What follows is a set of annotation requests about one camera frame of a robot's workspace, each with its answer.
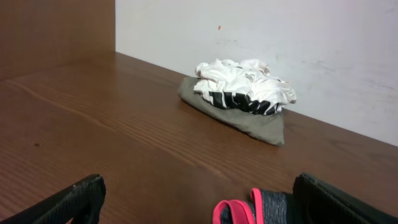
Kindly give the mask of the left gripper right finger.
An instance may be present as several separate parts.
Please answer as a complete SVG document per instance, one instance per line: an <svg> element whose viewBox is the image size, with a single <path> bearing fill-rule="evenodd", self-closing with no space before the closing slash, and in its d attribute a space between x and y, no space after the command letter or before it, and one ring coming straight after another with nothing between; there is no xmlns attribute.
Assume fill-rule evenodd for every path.
<svg viewBox="0 0 398 224"><path fill-rule="evenodd" d="M295 178L293 195L304 223L397 224L397 217L308 173Z"/></svg>

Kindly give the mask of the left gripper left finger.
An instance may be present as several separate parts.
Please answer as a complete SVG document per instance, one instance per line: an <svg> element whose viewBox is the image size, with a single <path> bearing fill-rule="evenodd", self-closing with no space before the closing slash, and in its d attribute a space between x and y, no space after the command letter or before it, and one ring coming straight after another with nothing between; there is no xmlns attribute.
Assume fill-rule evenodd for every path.
<svg viewBox="0 0 398 224"><path fill-rule="evenodd" d="M105 196L103 177L91 174L1 224L97 224Z"/></svg>

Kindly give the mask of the black shorts red waistband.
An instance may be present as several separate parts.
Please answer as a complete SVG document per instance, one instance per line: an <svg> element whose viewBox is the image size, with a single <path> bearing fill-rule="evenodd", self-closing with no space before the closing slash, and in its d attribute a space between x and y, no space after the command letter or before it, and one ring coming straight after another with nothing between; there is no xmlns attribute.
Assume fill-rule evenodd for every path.
<svg viewBox="0 0 398 224"><path fill-rule="evenodd" d="M251 201L222 200L213 210L212 224L300 224L294 196L253 188Z"/></svg>

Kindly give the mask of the olive green folded garment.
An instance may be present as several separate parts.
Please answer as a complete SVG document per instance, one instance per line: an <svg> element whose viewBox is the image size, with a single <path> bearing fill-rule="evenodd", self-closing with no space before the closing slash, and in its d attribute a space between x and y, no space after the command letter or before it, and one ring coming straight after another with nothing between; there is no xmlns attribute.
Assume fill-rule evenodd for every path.
<svg viewBox="0 0 398 224"><path fill-rule="evenodd" d="M206 102L193 91L198 79L183 78L178 93L183 101L202 113L221 121L248 136L275 146L284 145L283 114L255 115L239 109L220 109Z"/></svg>

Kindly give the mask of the white printed shirt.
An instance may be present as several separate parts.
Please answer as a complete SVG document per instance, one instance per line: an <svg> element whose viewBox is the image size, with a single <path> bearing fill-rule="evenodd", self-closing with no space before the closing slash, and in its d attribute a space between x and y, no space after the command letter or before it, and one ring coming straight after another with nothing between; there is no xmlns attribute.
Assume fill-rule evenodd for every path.
<svg viewBox="0 0 398 224"><path fill-rule="evenodd" d="M272 76L268 65L258 59L216 59L200 63L195 73L199 81L193 91L217 108L272 115L297 101L291 83Z"/></svg>

